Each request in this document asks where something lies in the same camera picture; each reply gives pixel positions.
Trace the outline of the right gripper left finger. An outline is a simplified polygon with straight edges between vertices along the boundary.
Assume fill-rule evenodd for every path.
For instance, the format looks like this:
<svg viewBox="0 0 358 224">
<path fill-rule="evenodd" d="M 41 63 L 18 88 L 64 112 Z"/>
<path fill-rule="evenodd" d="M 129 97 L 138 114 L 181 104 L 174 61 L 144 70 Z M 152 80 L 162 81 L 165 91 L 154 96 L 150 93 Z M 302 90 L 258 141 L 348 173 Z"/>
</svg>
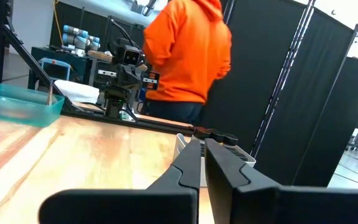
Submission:
<svg viewBox="0 0 358 224">
<path fill-rule="evenodd" d="M 71 189 L 49 196 L 40 224 L 198 224 L 201 144 L 192 140 L 141 190 Z"/>
</svg>

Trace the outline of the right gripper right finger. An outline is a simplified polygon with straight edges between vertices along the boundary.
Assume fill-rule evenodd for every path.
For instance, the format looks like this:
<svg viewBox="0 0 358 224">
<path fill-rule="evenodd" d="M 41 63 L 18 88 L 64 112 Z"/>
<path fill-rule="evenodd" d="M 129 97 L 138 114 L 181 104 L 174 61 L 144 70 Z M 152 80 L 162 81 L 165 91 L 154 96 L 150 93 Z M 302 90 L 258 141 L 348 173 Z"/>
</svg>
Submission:
<svg viewBox="0 0 358 224">
<path fill-rule="evenodd" d="M 281 185 L 213 139 L 205 169 L 215 224 L 358 224 L 358 190 Z"/>
</svg>

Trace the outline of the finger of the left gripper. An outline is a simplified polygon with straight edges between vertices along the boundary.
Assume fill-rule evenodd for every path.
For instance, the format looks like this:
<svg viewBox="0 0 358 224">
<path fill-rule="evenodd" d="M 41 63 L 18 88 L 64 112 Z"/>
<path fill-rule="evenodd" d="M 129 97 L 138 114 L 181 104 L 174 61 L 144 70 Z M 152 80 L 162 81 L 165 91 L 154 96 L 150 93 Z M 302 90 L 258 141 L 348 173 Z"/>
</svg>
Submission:
<svg viewBox="0 0 358 224">
<path fill-rule="evenodd" d="M 128 73 L 127 67 L 122 64 L 117 64 L 117 86 L 127 88 Z"/>
<path fill-rule="evenodd" d="M 135 66 L 130 66 L 131 72 L 131 88 L 138 88 L 142 84 L 142 70 Z"/>
</svg>

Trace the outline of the grey blue-jointed robot arm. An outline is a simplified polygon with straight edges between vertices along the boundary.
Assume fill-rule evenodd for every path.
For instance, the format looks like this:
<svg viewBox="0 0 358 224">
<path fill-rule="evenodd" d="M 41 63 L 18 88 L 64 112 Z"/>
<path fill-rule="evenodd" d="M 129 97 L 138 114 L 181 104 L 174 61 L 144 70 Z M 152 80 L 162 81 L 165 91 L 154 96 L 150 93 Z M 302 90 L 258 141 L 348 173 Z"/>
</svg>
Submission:
<svg viewBox="0 0 358 224">
<path fill-rule="evenodd" d="M 64 45 L 72 45 L 80 50 L 98 50 L 100 48 L 100 38 L 89 35 L 88 31 L 76 27 L 64 25 L 62 41 Z"/>
</svg>

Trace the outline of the light wooden board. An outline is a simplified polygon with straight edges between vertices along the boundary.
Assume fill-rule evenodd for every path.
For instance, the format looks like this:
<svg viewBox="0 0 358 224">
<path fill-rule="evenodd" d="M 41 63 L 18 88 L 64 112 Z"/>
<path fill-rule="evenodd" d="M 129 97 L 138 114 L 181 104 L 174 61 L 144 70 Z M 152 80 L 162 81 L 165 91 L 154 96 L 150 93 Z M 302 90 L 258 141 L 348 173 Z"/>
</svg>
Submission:
<svg viewBox="0 0 358 224">
<path fill-rule="evenodd" d="M 105 62 L 111 63 L 111 62 L 115 61 L 114 56 L 112 56 L 111 54 L 107 54 L 105 52 L 89 50 L 87 54 L 91 58 L 95 58 L 95 59 L 102 60 Z"/>
</svg>

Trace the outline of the person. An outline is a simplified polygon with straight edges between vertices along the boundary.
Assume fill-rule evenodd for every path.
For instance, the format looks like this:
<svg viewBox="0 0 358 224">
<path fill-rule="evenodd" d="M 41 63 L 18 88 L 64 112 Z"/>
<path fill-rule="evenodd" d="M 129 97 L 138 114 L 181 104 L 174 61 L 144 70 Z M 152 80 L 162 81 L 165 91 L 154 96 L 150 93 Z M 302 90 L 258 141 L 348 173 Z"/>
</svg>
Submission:
<svg viewBox="0 0 358 224">
<path fill-rule="evenodd" d="M 160 74 L 147 115 L 194 123 L 214 81 L 231 69 L 232 35 L 220 0 L 170 0 L 144 30 L 144 53 Z"/>
</svg>

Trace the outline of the dark teal cabinet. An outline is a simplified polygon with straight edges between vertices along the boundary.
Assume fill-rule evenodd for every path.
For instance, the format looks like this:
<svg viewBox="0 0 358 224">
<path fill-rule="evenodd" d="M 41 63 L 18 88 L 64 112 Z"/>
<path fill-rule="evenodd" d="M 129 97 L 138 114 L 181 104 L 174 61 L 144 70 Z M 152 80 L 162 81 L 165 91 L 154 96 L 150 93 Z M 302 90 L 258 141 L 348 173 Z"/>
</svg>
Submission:
<svg viewBox="0 0 358 224">
<path fill-rule="evenodd" d="M 32 47 L 31 55 L 39 62 L 41 58 L 51 58 L 70 64 L 71 71 L 68 81 L 81 84 L 88 84 L 92 60 L 86 57 L 79 57 L 74 54 L 51 50 L 46 47 Z"/>
</svg>

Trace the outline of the white cloth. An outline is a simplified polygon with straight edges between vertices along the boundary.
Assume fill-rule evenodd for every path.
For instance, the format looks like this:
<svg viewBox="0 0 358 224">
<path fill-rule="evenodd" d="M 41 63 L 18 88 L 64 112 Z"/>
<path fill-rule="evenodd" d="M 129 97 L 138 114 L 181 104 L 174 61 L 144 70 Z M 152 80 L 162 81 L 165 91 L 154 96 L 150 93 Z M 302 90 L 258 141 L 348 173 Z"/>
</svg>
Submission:
<svg viewBox="0 0 358 224">
<path fill-rule="evenodd" d="M 54 84 L 71 101 L 79 103 L 96 103 L 99 89 L 93 86 L 75 83 L 67 80 L 56 80 Z"/>
</svg>

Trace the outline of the black background panels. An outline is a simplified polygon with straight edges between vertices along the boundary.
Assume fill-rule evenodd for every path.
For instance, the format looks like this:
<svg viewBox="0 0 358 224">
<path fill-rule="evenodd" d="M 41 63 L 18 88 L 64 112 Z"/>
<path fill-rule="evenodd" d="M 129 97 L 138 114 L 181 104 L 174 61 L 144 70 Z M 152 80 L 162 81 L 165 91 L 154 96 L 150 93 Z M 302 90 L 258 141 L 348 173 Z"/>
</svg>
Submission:
<svg viewBox="0 0 358 224">
<path fill-rule="evenodd" d="M 116 40 L 118 37 L 123 37 L 119 29 L 114 25 L 110 25 L 108 32 L 106 32 L 108 18 L 90 12 L 87 7 L 83 11 L 82 6 L 71 6 L 60 1 L 55 5 L 55 9 L 61 32 L 63 32 L 64 25 L 86 30 L 89 35 L 100 38 L 101 50 L 107 50 L 104 45 L 106 41 L 103 39 L 106 35 L 108 36 L 108 40 Z M 143 47 L 144 26 L 132 22 L 124 22 L 122 19 L 118 18 L 114 18 L 114 20 L 126 30 L 130 38 L 139 47 Z"/>
</svg>

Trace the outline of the grey-blue plastic bin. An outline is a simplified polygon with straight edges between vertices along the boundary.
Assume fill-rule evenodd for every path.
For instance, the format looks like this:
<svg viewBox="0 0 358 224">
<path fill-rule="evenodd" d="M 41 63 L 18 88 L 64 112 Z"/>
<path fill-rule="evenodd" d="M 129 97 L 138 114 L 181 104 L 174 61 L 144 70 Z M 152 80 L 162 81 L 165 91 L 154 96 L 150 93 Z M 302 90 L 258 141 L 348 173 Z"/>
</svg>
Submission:
<svg viewBox="0 0 358 224">
<path fill-rule="evenodd" d="M 173 150 L 173 157 L 172 161 L 174 161 L 177 156 L 182 152 L 182 150 L 186 147 L 186 145 L 189 143 L 189 140 L 187 140 L 182 133 L 178 133 L 176 135 L 176 141 L 175 141 L 175 147 Z M 206 182 L 206 172 L 205 172 L 205 162 L 204 162 L 204 142 L 200 141 L 201 143 L 201 173 L 200 173 L 200 187 L 207 187 Z M 228 150 L 230 150 L 233 154 L 235 154 L 237 157 L 242 159 L 246 164 L 253 167 L 256 163 L 256 160 L 251 157 L 248 153 L 243 151 L 239 146 L 229 147 L 227 145 L 224 145 L 224 147 Z"/>
</svg>

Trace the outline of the light blue screen device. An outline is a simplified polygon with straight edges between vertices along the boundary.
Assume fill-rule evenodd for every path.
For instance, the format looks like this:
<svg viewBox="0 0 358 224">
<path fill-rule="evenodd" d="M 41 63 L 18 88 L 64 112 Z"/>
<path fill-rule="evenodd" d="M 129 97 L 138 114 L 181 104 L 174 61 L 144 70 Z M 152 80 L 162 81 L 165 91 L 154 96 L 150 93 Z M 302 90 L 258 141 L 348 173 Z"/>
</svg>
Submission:
<svg viewBox="0 0 358 224">
<path fill-rule="evenodd" d="M 61 80 L 69 80 L 70 64 L 46 57 L 41 58 L 39 64 L 48 76 Z"/>
</svg>

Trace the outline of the black boom rod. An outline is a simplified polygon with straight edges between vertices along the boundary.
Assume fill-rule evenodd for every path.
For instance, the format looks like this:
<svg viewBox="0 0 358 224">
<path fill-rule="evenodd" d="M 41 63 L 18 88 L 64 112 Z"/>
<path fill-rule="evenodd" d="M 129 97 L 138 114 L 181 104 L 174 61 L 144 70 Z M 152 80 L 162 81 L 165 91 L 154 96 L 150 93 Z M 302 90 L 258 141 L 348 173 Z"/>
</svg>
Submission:
<svg viewBox="0 0 358 224">
<path fill-rule="evenodd" d="M 158 0 L 133 0 L 131 5 L 131 11 L 142 14 L 143 16 L 150 16 L 150 13 L 154 10 Z"/>
</svg>

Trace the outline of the black partition screen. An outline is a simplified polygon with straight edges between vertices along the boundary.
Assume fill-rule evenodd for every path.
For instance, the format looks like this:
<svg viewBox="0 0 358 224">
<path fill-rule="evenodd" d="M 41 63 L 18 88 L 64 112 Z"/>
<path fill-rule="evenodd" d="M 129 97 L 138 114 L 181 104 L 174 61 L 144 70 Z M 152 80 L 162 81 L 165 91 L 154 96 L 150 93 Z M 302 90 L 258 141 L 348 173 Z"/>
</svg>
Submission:
<svg viewBox="0 0 358 224">
<path fill-rule="evenodd" d="M 226 0 L 232 68 L 216 82 L 200 125 L 233 134 L 250 154 L 308 3 Z M 284 185 L 328 186 L 358 125 L 357 35 L 314 4 L 260 145 L 256 169 Z"/>
</svg>

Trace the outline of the teal green plastic bin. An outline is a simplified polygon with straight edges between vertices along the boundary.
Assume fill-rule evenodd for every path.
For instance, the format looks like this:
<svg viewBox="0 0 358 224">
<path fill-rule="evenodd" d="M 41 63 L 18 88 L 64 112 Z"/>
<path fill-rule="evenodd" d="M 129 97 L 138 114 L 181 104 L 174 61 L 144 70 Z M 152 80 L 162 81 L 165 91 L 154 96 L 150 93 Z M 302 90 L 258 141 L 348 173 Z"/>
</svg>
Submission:
<svg viewBox="0 0 358 224">
<path fill-rule="evenodd" d="M 60 117 L 65 98 L 18 86 L 0 84 L 0 120 L 39 128 L 51 125 Z"/>
</svg>

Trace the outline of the black support pole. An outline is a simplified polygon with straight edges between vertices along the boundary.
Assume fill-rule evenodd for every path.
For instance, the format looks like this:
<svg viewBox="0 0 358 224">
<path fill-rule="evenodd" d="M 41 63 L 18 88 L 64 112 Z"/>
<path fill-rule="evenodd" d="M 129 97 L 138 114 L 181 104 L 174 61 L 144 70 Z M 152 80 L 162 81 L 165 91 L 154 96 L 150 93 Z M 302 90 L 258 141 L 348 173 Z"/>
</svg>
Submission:
<svg viewBox="0 0 358 224">
<path fill-rule="evenodd" d="M 313 15 L 315 2 L 316 2 L 316 0 L 308 0 L 308 3 L 306 5 L 306 7 L 302 13 L 301 19 L 298 23 L 298 27 L 295 31 L 294 36 L 293 36 L 293 40 L 291 42 L 290 48 L 288 49 L 287 56 L 283 63 L 283 67 L 282 67 L 280 74 L 278 76 L 277 82 L 275 84 L 275 88 L 273 89 L 272 96 L 270 97 L 270 101 L 269 101 L 267 110 L 265 112 L 263 121 L 260 125 L 259 132 L 257 133 L 256 139 L 254 141 L 254 145 L 250 152 L 251 156 L 254 158 L 256 158 L 257 153 L 260 148 L 260 145 L 261 145 L 263 138 L 265 136 L 265 133 L 267 132 L 267 128 L 268 128 L 270 120 L 272 119 L 272 116 L 274 114 L 276 105 L 279 100 L 280 93 L 283 90 L 283 86 L 285 85 L 285 81 L 286 81 L 288 74 L 290 72 L 291 65 L 295 61 L 297 50 L 299 49 L 299 47 L 301 45 L 302 35 L 307 30 L 307 24 L 309 23 L 312 15 Z"/>
</svg>

